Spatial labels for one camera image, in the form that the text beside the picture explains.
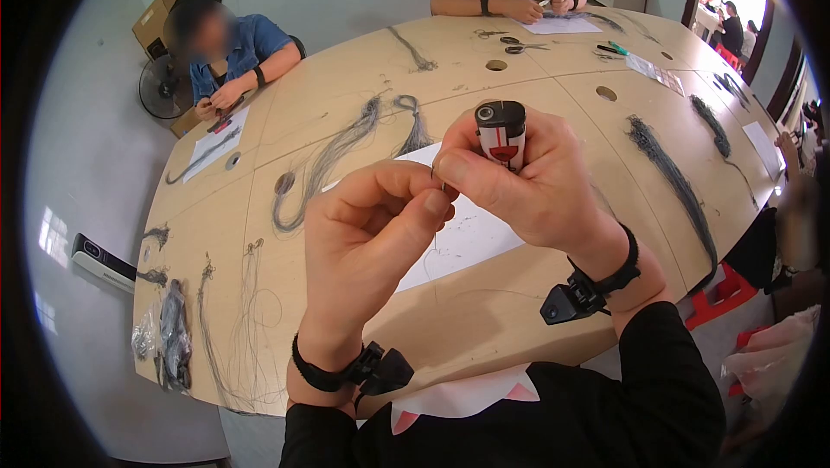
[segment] black shirt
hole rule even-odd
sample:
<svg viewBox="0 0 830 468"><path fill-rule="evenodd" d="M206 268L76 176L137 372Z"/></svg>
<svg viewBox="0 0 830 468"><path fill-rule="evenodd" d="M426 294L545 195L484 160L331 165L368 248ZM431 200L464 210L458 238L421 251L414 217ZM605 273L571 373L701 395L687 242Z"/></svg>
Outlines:
<svg viewBox="0 0 830 468"><path fill-rule="evenodd" d="M744 26L741 18L732 16L724 19L724 34L721 36L721 45L732 52L735 57L741 57L741 47L744 45Z"/></svg>
<svg viewBox="0 0 830 468"><path fill-rule="evenodd" d="M359 430L337 409L294 405L280 466L708 466L724 409L677 308L649 305L622 334L622 381L536 362L526 372L539 401L502 399L458 419L420 416L395 436L391 403Z"/></svg>

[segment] black chair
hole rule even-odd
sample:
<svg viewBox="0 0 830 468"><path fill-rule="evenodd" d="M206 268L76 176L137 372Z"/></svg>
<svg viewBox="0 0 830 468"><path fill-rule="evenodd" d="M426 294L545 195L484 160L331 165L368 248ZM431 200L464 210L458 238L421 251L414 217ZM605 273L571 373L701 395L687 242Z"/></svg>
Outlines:
<svg viewBox="0 0 830 468"><path fill-rule="evenodd" d="M300 38L296 35L289 35L288 37L294 39L295 45L297 45L297 49L300 51L300 60L306 58L306 47L303 45L303 42L300 41Z"/></svg>

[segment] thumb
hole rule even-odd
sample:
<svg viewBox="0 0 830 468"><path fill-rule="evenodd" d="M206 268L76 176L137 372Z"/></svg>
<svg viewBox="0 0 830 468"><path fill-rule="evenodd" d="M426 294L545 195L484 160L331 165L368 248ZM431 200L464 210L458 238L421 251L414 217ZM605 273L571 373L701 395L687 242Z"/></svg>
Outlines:
<svg viewBox="0 0 830 468"><path fill-rule="evenodd" d="M526 180L465 149L449 149L438 155L433 167L435 175L445 183L508 223L532 195Z"/></svg>
<svg viewBox="0 0 830 468"><path fill-rule="evenodd" d="M404 276L432 242L449 207L450 198L438 189L418 193L365 245L366 253L383 271Z"/></svg>

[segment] wooden table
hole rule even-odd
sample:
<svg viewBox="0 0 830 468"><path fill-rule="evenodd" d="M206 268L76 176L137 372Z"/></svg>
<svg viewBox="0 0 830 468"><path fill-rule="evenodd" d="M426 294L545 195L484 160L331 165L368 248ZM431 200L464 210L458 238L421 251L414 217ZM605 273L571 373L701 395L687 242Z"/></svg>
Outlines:
<svg viewBox="0 0 830 468"><path fill-rule="evenodd" d="M518 100L569 120L582 141L600 206L654 250L678 299L702 279L709 268L703 247L666 181L625 135L626 118L637 113L649 124L686 174L720 258L757 214L747 186L721 160L711 130L692 111L688 97L626 68L623 61L600 61L593 54L597 42L612 39L676 70L686 95L699 95L715 110L732 143L732 160L749 178L760 205L772 193L773 182L741 126L760 122L770 139L777 131L740 76L685 27L635 12L590 10L616 20L625 34L597 23L602 34L533 35L501 18L433 17L397 26L425 59L437 64L422 72L388 30L328 48L246 100L251 108L235 150L242 157L234 168L227 171L223 157L187 183L160 181L147 227L167 223L169 242L159 250L155 241L145 240L138 268L165 268L183 283L193 343L191 395L240 411L285 413L285 366L305 310L306 273L302 227L279 234L272 226L275 183L319 153L376 94L383 100L377 131L336 164L330 182L390 157L406 138L412 115L392 106L395 95L419 99L426 128L436 140L458 114L484 99ZM476 29L507 30L526 43L547 43L550 50L508 55L498 36L482 39ZM493 59L507 68L486 68ZM715 73L731 74L750 104L742 108L716 87ZM617 100L598 96L600 86L612 89ZM188 164L206 127L202 123L179 141L168 171L177 173ZM301 179L282 214L295 211L300 184ZM215 271L205 282L200 312L206 254ZM606 315L554 327L539 316L549 289L565 282L570 272L561 252L522 245L394 295L368 323L365 335L399 349L416 370L409 386L395 396L520 362L575 365L611 347L615 337ZM134 321L162 295L160 288L139 279ZM203 329L209 331L209 341ZM155 380L152 362L136 362L135 368ZM368 397L360 410L369 413L389 399Z"/></svg>

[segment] lighter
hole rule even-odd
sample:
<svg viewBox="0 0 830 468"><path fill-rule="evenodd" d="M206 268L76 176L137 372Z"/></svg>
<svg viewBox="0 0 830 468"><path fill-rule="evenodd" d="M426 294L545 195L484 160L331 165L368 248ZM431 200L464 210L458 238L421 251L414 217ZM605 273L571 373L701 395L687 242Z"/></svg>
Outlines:
<svg viewBox="0 0 830 468"><path fill-rule="evenodd" d="M476 108L482 151L491 162L519 174L524 165L524 106L513 100L494 100Z"/></svg>

